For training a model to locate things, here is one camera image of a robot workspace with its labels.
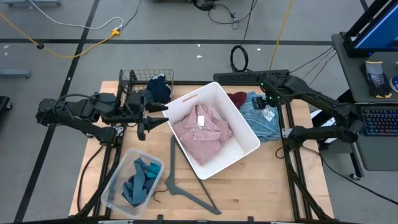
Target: gray floor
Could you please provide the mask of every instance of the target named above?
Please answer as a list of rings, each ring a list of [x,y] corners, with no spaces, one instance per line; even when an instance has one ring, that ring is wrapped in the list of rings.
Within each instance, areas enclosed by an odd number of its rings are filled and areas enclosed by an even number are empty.
[[[84,24],[93,1],[62,1],[62,7],[48,5],[43,9],[62,22]],[[250,5],[248,0],[220,2],[230,6],[238,17],[245,15]],[[100,25],[114,16],[127,19],[137,3],[136,0],[102,0],[93,25]],[[276,40],[288,4],[288,0],[260,0],[253,10],[247,39]],[[329,41],[332,34],[352,26],[362,12],[359,0],[297,0],[282,39]],[[79,39],[83,32],[80,28],[53,24],[27,6],[8,8],[0,5],[0,13],[4,13],[15,25],[34,38]],[[212,13],[216,19],[229,19],[222,9]],[[232,30],[229,25],[212,23],[206,14],[183,3],[183,0],[163,0],[160,4],[143,1],[137,17],[117,39],[243,38],[245,23],[238,30]],[[117,25],[118,22],[113,22],[108,28],[91,30],[88,38],[105,38],[110,29]],[[0,33],[0,39],[23,38],[3,20],[0,20],[0,30],[5,31]],[[46,47],[65,55],[73,55],[77,44],[46,44]],[[103,80],[117,79],[121,68],[169,68],[174,70],[175,80],[211,80],[214,73],[230,72],[231,48],[232,45],[226,44],[100,45],[79,60],[69,93],[91,94],[98,91]],[[281,45],[273,69],[295,69],[327,48]],[[249,68],[268,69],[273,45],[247,45],[245,49],[250,58]],[[242,58],[237,55],[236,64],[242,66],[239,59]],[[70,64],[71,60],[53,57],[31,44],[0,44],[0,68],[28,68],[33,73],[32,78],[27,80],[0,80],[0,95],[10,96],[14,104],[0,133],[0,223],[14,221],[47,131],[35,122],[37,105],[43,98],[58,98]],[[312,81],[320,67],[314,69],[305,80]],[[311,66],[305,67],[295,75],[303,77],[310,68]],[[337,57],[330,61],[312,87],[332,98],[348,89]],[[65,127],[56,128],[24,221],[67,217],[85,144],[86,138],[82,134]],[[347,154],[335,154],[333,150],[329,150],[325,153],[325,158],[342,173],[352,172]],[[336,218],[362,223],[393,223],[398,219],[393,204],[357,188],[327,168],[325,175]],[[397,200],[397,175],[398,172],[366,172],[366,177],[359,183]]]

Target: white cable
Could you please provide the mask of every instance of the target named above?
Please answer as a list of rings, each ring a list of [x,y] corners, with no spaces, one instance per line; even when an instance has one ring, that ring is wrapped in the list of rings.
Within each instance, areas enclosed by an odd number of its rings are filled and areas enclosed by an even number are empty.
[[[87,28],[87,29],[96,30],[96,29],[100,29],[100,28],[106,26],[108,23],[110,23],[110,22],[113,21],[114,19],[120,19],[120,20],[122,21],[122,23],[121,23],[118,27],[115,28],[115,29],[119,30],[119,29],[122,28],[123,23],[124,23],[124,20],[123,20],[122,18],[120,18],[120,17],[114,17],[114,18],[110,19],[108,22],[105,22],[102,26],[96,27],[96,28],[87,27],[87,26],[84,26],[84,25],[66,24],[66,23],[62,23],[62,22],[55,21],[55,20],[52,19],[50,16],[48,16],[45,12],[43,12],[43,10],[41,10],[39,7],[37,7],[36,4],[35,4],[32,0],[29,0],[29,1],[30,1],[30,3],[32,3],[32,5],[33,5],[37,10],[39,10],[43,15],[45,15],[47,18],[49,18],[49,19],[50,19],[51,21],[53,21],[54,23],[60,24],[60,25],[73,26],[73,27],[83,27],[83,28]]]

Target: white tag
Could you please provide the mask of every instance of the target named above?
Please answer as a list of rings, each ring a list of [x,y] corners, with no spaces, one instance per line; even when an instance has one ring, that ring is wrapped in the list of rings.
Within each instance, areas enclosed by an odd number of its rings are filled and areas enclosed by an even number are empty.
[[[198,124],[201,127],[203,127],[205,125],[205,117],[204,116],[198,116]]]
[[[264,109],[264,117],[266,120],[271,121],[274,118],[275,114],[269,108]]]

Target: pink folded clothing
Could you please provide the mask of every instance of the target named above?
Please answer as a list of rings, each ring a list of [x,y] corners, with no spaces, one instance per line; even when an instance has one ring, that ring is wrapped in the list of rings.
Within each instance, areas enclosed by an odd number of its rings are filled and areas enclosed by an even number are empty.
[[[204,126],[198,124],[198,116],[204,116]],[[225,142],[233,136],[227,121],[213,116],[211,107],[196,104],[191,113],[173,125],[184,148],[203,165],[213,158]]]

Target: wooden tabletop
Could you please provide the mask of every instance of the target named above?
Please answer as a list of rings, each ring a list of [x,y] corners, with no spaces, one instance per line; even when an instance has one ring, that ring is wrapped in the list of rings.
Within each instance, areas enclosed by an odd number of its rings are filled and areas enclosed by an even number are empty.
[[[102,83],[101,92],[115,93],[118,87],[116,81]],[[177,99],[200,86],[175,85],[173,99]],[[262,93],[256,86],[223,86],[227,93],[237,91],[255,91]],[[296,125],[312,127],[308,105],[301,100],[292,102],[292,111]],[[287,126],[287,115],[283,107],[284,121]],[[162,113],[152,113],[151,117],[162,117]],[[156,190],[164,190],[166,178],[170,173],[170,137],[172,132],[167,123],[164,123],[146,135],[146,141],[137,138],[136,129],[126,130],[122,149],[122,158],[130,148],[136,148],[152,154],[165,163],[165,171]],[[181,195],[171,196],[169,192],[157,193],[156,199],[150,200],[147,210],[140,217],[146,220],[155,220],[157,215],[163,215],[165,220],[225,220],[245,221],[253,216],[255,221],[294,221],[290,191],[287,180],[285,161],[275,157],[275,151],[282,146],[280,140],[262,143],[260,148],[250,153],[225,170],[204,180],[203,183],[215,201],[221,215],[214,215],[195,202]],[[318,151],[315,141],[306,141],[304,146]],[[98,150],[100,145],[96,139],[89,139],[85,155],[81,164],[80,173],[88,159]],[[190,169],[182,153],[176,147],[175,181],[177,186],[208,202],[208,199],[198,183],[195,174]],[[329,216],[333,217],[328,188],[321,159],[318,155],[301,150],[302,164],[307,182],[307,189]],[[88,166],[81,191],[81,206],[93,195],[98,187],[98,180],[103,164],[104,149]],[[70,214],[76,214],[78,182],[73,197]],[[299,200],[300,216],[305,217],[302,205],[302,196],[296,188]],[[111,218],[126,218],[120,213],[112,211]]]

